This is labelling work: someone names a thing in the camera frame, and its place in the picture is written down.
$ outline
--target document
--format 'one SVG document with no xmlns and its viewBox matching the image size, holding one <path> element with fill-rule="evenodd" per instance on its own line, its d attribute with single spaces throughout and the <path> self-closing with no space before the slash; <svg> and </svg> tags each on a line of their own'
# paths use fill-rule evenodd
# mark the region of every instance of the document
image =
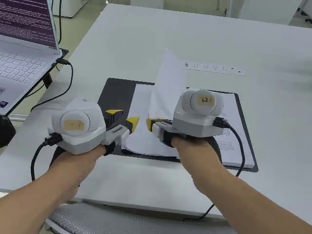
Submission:
<svg viewBox="0 0 312 234">
<path fill-rule="evenodd" d="M 171 156 L 178 158 L 178 153 L 175 148 L 164 145 L 156 136 L 148 131 L 146 119 L 148 118 L 152 89 L 153 87 L 151 85 L 136 85 L 128 116 L 140 116 L 140 121 L 136 131 L 129 136 L 126 143 L 123 145 L 123 149 L 141 155 Z M 241 137 L 246 157 L 245 168 L 253 168 L 254 159 L 243 129 L 235 95 L 219 94 L 222 95 L 224 99 L 224 110 L 220 116 L 227 119 Z M 223 135 L 215 136 L 215 139 L 220 147 L 223 165 L 239 167 L 241 165 L 242 156 L 234 134 L 229 129 L 224 129 Z"/>
<path fill-rule="evenodd" d="M 186 90 L 184 72 L 181 62 L 172 52 L 166 50 L 156 84 L 136 85 L 128 117 L 140 116 L 140 120 L 135 132 L 122 146 L 123 149 L 141 155 L 178 158 L 175 148 L 161 143 L 153 133 L 148 131 L 146 119 L 149 117 L 173 119 L 178 100 Z M 220 116 L 227 119 L 241 137 L 246 157 L 245 168 L 253 168 L 255 163 L 243 129 L 235 94 L 219 94 L 224 99 L 224 110 Z M 235 135 L 229 129 L 224 129 L 223 135 L 216 136 L 215 139 L 220 147 L 223 165 L 239 167 L 242 156 Z"/>
</svg>

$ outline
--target gray fabric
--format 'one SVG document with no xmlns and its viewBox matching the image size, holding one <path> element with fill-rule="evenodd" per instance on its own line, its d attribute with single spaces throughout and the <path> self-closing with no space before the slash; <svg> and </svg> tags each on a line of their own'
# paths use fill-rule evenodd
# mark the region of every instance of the gray fabric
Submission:
<svg viewBox="0 0 312 234">
<path fill-rule="evenodd" d="M 129 214 L 88 204 L 61 206 L 50 220 L 72 234 L 235 234 L 226 226 L 182 222 Z"/>
</svg>

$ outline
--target black mat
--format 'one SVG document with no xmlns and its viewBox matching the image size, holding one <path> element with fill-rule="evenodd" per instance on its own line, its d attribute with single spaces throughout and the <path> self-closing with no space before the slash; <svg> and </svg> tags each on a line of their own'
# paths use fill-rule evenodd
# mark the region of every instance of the black mat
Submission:
<svg viewBox="0 0 312 234">
<path fill-rule="evenodd" d="M 104 113 L 106 110 L 123 110 L 123 115 L 124 115 L 123 117 L 127 118 L 129 110 L 130 110 L 133 94 L 135 92 L 135 88 L 137 84 L 154 85 L 154 83 L 141 82 L 141 81 L 135 81 L 135 80 L 108 78 L 103 88 L 102 94 L 98 100 L 98 104 L 101 107 L 102 112 Z M 244 128 L 247 141 L 248 141 L 250 150 L 253 155 L 254 164 L 255 164 L 255 166 L 252 169 L 244 168 L 243 170 L 249 171 L 249 172 L 258 172 L 258 165 L 254 156 L 254 150 L 253 150 L 252 143 L 249 137 L 247 125 L 245 122 L 242 107 L 240 105 L 238 94 L 235 94 L 235 98 L 236 98 L 236 103 L 238 106 L 240 118 L 243 124 L 243 128 Z M 177 159 L 176 157 L 159 157 L 159 156 L 134 154 L 128 150 L 122 150 L 120 146 L 116 147 L 113 154 L 138 157 L 138 158 L 147 158 L 147 159 L 153 159 L 153 160 L 161 160 L 161 161 L 170 161 L 170 162 L 177 162 L 177 163 L 180 162 L 180 160 Z M 226 168 L 238 170 L 238 167 L 226 166 Z"/>
</svg>

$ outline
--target forearm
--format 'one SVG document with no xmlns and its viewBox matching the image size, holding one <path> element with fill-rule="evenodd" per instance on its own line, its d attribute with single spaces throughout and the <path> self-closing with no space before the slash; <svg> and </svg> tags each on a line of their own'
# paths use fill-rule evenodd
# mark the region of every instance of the forearm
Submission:
<svg viewBox="0 0 312 234">
<path fill-rule="evenodd" d="M 312 233 L 312 226 L 229 172 L 206 178 L 205 194 L 240 234 Z"/>
<path fill-rule="evenodd" d="M 39 233 L 45 219 L 62 202 L 70 181 L 47 172 L 35 182 L 0 199 L 0 226 L 3 233 Z"/>
</svg>

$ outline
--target hand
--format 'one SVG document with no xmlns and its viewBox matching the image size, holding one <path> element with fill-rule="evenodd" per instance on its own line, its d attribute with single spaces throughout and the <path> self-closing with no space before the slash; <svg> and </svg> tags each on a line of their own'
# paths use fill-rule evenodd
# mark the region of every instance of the hand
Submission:
<svg viewBox="0 0 312 234">
<path fill-rule="evenodd" d="M 216 176 L 228 172 L 214 149 L 204 140 L 191 142 L 174 137 L 171 144 L 177 149 L 181 163 L 192 176 L 194 185 L 205 195 L 209 193 L 209 183 L 213 182 Z"/>
<path fill-rule="evenodd" d="M 96 161 L 105 153 L 105 147 L 97 146 L 92 151 L 81 155 L 64 152 L 58 156 L 47 173 L 53 174 L 55 182 L 59 183 L 64 190 L 62 202 L 76 195 L 80 183 L 90 174 Z"/>
</svg>

